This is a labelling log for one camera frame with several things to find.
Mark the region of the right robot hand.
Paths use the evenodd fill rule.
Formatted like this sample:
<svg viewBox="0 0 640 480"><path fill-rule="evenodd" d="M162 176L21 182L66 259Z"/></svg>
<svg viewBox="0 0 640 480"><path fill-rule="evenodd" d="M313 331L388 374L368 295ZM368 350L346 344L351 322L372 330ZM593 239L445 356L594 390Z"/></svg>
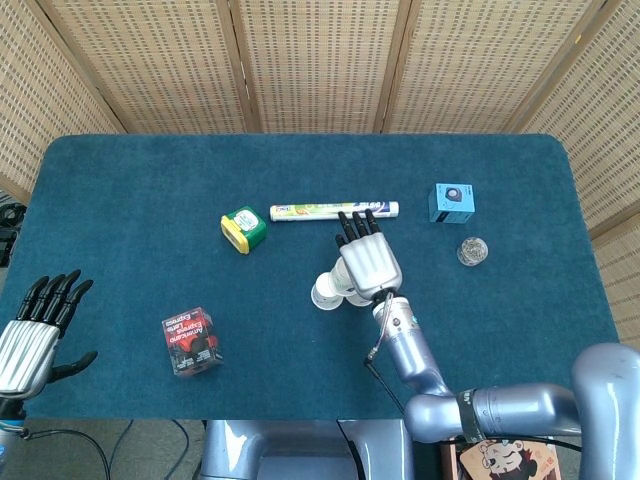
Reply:
<svg viewBox="0 0 640 480"><path fill-rule="evenodd" d="M403 275L377 219L370 209L362 217L349 219L338 212L342 233L335 241L356 293L366 300L381 302L387 295L399 295Z"/></svg>

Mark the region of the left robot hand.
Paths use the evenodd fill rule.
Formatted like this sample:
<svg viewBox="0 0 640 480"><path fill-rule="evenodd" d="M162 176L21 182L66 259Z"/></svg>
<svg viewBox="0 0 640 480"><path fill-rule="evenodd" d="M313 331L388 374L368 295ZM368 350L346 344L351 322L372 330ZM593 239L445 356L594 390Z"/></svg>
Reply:
<svg viewBox="0 0 640 480"><path fill-rule="evenodd" d="M48 384L75 376L91 365L96 351L56 366L57 347L82 297L93 285L79 282L79 269L39 278L25 294L17 314L1 333L1 399L26 401Z"/></svg>

